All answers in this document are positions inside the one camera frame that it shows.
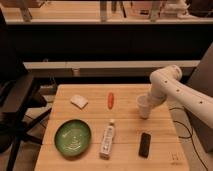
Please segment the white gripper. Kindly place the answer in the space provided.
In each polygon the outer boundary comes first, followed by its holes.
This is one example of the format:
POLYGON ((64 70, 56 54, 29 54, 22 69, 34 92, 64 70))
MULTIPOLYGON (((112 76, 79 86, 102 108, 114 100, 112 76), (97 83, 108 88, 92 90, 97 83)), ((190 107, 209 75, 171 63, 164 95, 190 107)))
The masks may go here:
POLYGON ((151 108, 155 108, 157 106, 160 106, 164 103, 164 97, 163 96, 157 96, 153 94, 152 92, 147 93, 147 101, 151 108))

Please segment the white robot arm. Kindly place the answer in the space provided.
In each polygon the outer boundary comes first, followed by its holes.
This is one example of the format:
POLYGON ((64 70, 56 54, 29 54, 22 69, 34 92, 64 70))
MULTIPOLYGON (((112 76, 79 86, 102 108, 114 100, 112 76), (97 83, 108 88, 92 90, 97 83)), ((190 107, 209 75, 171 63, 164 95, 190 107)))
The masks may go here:
POLYGON ((177 65, 153 71, 150 74, 151 89, 147 93, 148 104, 155 108, 171 96, 213 129, 213 98, 180 83, 181 78, 182 70, 177 65))

